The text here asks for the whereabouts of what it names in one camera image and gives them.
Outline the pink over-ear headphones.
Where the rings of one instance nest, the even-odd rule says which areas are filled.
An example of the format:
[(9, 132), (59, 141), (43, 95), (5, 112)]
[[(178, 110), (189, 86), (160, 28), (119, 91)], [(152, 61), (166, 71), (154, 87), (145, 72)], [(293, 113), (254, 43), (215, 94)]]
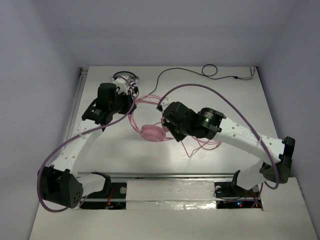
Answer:
[[(148, 99), (160, 100), (161, 98), (157, 95), (144, 95), (138, 97), (136, 100), (136, 105), (138, 104), (149, 104), (149, 105), (157, 105), (158, 103), (155, 101), (149, 101)], [(173, 140), (173, 137), (167, 136), (169, 130), (163, 125), (164, 119), (161, 118), (160, 122), (154, 124), (144, 124), (142, 127), (139, 127), (135, 121), (134, 113), (128, 115), (128, 120), (131, 127), (139, 133), (139, 135), (146, 141), (159, 143)]]

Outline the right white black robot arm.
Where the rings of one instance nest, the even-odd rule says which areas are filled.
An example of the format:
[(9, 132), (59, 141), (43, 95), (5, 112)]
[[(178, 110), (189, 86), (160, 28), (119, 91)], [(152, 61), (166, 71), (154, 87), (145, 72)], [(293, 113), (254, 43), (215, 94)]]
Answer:
[(214, 140), (259, 158), (258, 163), (234, 173), (230, 189), (235, 196), (241, 197), (252, 187), (266, 181), (278, 184), (288, 182), (296, 143), (293, 138), (278, 139), (255, 133), (208, 107), (194, 112), (176, 101), (162, 102), (157, 109), (162, 112), (163, 125), (177, 142), (187, 136)]

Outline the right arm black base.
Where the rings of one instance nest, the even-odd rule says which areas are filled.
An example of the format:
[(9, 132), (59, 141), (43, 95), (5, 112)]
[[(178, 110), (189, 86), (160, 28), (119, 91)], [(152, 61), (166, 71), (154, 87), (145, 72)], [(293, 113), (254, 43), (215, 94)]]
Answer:
[(263, 209), (260, 188), (255, 185), (244, 189), (237, 185), (240, 170), (236, 171), (231, 181), (218, 181), (214, 184), (213, 196), (217, 207), (221, 209), (256, 208)]

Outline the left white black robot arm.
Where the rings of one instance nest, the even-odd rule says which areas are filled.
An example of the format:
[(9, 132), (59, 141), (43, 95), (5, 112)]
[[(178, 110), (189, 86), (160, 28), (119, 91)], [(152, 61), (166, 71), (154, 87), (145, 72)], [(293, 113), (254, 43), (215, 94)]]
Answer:
[(90, 194), (106, 197), (111, 193), (109, 175), (92, 171), (79, 176), (79, 169), (95, 140), (107, 127), (119, 123), (113, 116), (125, 118), (135, 110), (138, 91), (134, 81), (123, 77), (99, 85), (97, 97), (83, 113), (76, 134), (58, 146), (38, 171), (37, 196), (45, 210), (57, 213), (45, 202), (62, 206), (63, 212), (81, 206)]

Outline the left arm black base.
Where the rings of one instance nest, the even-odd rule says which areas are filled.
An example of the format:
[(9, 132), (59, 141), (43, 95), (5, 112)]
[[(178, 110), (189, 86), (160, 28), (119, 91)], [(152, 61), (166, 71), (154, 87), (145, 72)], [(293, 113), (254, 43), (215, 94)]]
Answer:
[(110, 180), (106, 189), (91, 193), (79, 206), (82, 210), (125, 210), (127, 181)]

